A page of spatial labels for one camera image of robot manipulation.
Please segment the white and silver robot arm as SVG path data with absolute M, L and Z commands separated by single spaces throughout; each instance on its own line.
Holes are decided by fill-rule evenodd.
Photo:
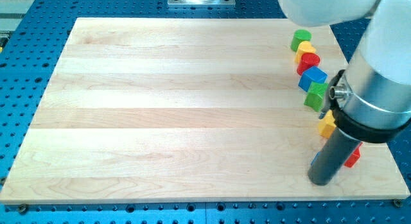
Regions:
M 370 17 L 347 69 L 329 83 L 324 116 L 365 142 L 387 142 L 410 123 L 410 0 L 278 0 L 301 26 Z

